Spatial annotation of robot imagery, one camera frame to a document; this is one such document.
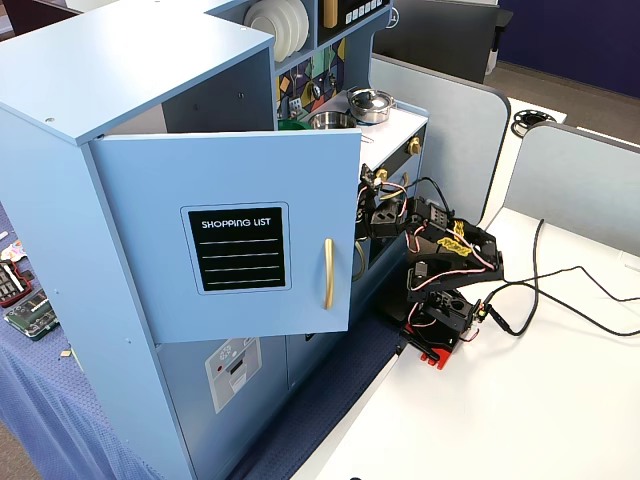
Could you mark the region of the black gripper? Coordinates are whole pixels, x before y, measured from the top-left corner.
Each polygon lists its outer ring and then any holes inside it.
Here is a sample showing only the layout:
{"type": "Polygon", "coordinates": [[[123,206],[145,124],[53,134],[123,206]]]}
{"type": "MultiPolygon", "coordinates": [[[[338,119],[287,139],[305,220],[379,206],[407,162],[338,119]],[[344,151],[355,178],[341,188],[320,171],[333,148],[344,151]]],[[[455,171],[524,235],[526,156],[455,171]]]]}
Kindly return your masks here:
{"type": "Polygon", "coordinates": [[[375,178],[362,177],[360,179],[360,200],[356,212],[355,237],[398,237],[404,229],[404,202],[397,199],[384,200],[373,212],[373,201],[370,198],[375,194],[375,178]]]}

